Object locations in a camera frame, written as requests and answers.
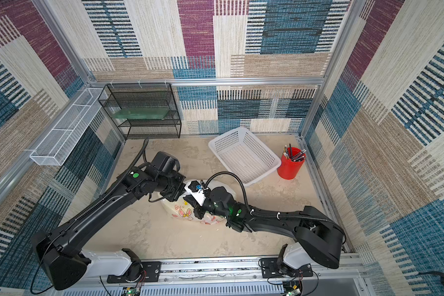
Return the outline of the white plastic bag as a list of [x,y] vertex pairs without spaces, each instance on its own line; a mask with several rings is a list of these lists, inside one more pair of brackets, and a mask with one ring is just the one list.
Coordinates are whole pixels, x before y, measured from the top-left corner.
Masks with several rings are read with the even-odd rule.
[[[209,188],[215,189],[216,187],[223,186],[225,189],[232,194],[234,199],[237,197],[236,192],[230,188],[226,183],[222,183],[220,181],[213,180],[209,184]],[[194,208],[183,199],[183,196],[180,196],[177,201],[170,202],[167,199],[163,199],[162,202],[165,211],[173,217],[174,219],[179,220],[187,220],[190,222],[201,223],[201,224],[218,224],[218,223],[226,223],[226,218],[222,216],[217,216],[206,212],[202,219],[198,219],[194,214]]]

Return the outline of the white perforated plastic basket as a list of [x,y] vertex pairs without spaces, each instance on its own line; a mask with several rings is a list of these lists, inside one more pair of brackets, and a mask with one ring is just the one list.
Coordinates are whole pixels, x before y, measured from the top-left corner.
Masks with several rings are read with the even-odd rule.
[[275,172],[281,159],[251,131],[231,129],[208,143],[224,167],[249,187]]

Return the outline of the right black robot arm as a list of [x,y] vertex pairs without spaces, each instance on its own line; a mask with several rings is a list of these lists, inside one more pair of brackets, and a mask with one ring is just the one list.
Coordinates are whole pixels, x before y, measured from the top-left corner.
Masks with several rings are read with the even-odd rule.
[[[238,202],[223,187],[209,188],[220,175],[232,176],[242,189],[243,202]],[[306,206],[302,211],[276,212],[254,207],[248,203],[241,179],[232,172],[221,171],[207,181],[185,184],[184,200],[194,207],[201,219],[206,213],[226,219],[226,226],[238,233],[268,232],[292,238],[307,255],[321,266],[338,269],[344,241],[344,230],[317,208]]]

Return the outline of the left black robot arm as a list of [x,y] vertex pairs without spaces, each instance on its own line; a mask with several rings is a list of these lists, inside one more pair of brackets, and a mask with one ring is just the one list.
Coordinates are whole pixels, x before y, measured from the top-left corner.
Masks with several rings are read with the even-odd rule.
[[184,191],[180,162],[164,151],[151,162],[137,165],[145,154],[148,140],[129,167],[108,190],[68,222],[50,231],[38,231],[31,238],[32,248],[43,270],[57,291],[65,290],[84,277],[91,260],[83,255],[85,244],[113,217],[144,196],[155,192],[175,201]]

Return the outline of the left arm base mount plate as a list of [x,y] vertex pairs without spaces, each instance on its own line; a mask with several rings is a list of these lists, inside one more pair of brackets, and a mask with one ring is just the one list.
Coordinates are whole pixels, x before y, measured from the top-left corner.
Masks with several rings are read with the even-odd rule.
[[157,282],[159,280],[160,267],[160,261],[134,262],[121,276],[109,275],[106,283],[137,286],[147,282]]

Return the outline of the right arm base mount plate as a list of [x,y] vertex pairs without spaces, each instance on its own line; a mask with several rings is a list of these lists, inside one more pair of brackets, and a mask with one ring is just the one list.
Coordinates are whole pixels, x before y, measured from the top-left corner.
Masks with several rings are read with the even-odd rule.
[[300,277],[312,277],[314,272],[312,271],[311,265],[303,265],[298,269],[291,268],[286,265],[281,257],[267,257],[261,258],[258,261],[259,267],[261,268],[262,277],[265,279],[268,278],[279,278],[279,277],[291,277],[291,278],[300,278]]

